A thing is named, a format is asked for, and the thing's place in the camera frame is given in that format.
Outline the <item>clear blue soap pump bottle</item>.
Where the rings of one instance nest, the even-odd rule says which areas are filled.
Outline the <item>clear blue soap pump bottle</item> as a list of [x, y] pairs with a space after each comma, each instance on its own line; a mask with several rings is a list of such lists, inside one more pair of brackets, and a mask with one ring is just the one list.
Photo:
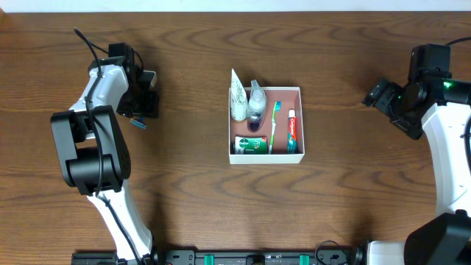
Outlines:
[[262, 127], [266, 113], [266, 94], [256, 79], [251, 81], [251, 91], [247, 106], [247, 127], [257, 132]]

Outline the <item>green white toothbrush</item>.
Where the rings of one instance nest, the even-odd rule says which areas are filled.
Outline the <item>green white toothbrush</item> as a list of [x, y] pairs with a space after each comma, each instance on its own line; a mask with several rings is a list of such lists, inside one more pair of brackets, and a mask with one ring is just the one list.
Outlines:
[[281, 107], [281, 102], [276, 101], [273, 105], [273, 110], [272, 110], [272, 130], [271, 130], [271, 135], [270, 135], [270, 142], [269, 142], [269, 149], [268, 149], [268, 154], [271, 155], [273, 151], [273, 146], [275, 142], [275, 133], [276, 133], [276, 113], [280, 111]]

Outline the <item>blue disposable razor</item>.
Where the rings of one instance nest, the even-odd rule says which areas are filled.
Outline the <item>blue disposable razor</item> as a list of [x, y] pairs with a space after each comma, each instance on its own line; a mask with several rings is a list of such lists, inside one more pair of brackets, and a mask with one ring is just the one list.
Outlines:
[[130, 123], [136, 127], [139, 127], [143, 130], [145, 130], [147, 128], [147, 125], [145, 124], [144, 122], [144, 118], [143, 117], [138, 117], [138, 118], [132, 118], [130, 120]]

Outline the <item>cream box with pink inside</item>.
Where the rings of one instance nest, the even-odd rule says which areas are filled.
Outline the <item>cream box with pink inside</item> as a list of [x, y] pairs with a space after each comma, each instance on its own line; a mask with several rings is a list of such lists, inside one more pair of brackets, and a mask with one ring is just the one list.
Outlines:
[[[305, 133], [302, 116], [302, 97], [299, 87], [265, 87], [267, 105], [262, 127], [257, 132], [250, 132], [245, 121], [228, 118], [228, 153], [231, 164], [298, 164], [305, 155]], [[270, 141], [272, 130], [272, 110], [276, 101], [281, 102], [280, 111], [276, 113], [276, 133], [271, 155], [237, 155], [234, 153], [236, 136], [262, 137]], [[288, 112], [296, 113], [297, 154], [287, 153]]]

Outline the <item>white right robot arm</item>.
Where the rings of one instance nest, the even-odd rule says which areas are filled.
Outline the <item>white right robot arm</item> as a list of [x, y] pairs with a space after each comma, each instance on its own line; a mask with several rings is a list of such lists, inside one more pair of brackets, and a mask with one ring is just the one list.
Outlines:
[[424, 77], [405, 87], [382, 79], [363, 103], [417, 140], [426, 136], [436, 216], [405, 241], [371, 241], [365, 264], [470, 263], [470, 84]]

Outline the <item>white Pantene tube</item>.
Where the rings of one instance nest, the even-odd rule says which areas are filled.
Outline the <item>white Pantene tube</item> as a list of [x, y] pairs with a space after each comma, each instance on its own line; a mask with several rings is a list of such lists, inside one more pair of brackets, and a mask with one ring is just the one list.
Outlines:
[[247, 93], [234, 69], [231, 70], [230, 115], [235, 121], [247, 118]]

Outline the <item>Colgate toothpaste tube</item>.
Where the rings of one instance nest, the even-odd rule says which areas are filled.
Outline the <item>Colgate toothpaste tube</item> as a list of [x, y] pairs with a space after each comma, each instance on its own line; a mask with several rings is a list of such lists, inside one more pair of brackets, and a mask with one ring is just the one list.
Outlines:
[[290, 109], [288, 112], [287, 153], [297, 154], [296, 113], [294, 109]]

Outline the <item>green Dettol soap box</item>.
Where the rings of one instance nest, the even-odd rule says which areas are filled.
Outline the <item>green Dettol soap box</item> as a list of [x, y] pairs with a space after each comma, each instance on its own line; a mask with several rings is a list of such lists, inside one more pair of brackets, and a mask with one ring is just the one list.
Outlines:
[[267, 155], [267, 137], [242, 137], [236, 136], [234, 153], [237, 155]]

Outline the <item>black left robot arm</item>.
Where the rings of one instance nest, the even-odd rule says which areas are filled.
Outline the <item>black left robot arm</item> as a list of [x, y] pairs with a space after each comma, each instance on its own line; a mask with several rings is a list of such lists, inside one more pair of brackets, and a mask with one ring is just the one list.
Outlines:
[[116, 245], [113, 257], [75, 255], [87, 264], [156, 264], [153, 235], [132, 198], [130, 152], [117, 116], [146, 128], [158, 117], [156, 73], [144, 69], [139, 54], [109, 56], [89, 68], [90, 80], [69, 110], [51, 117], [64, 181], [95, 206]]

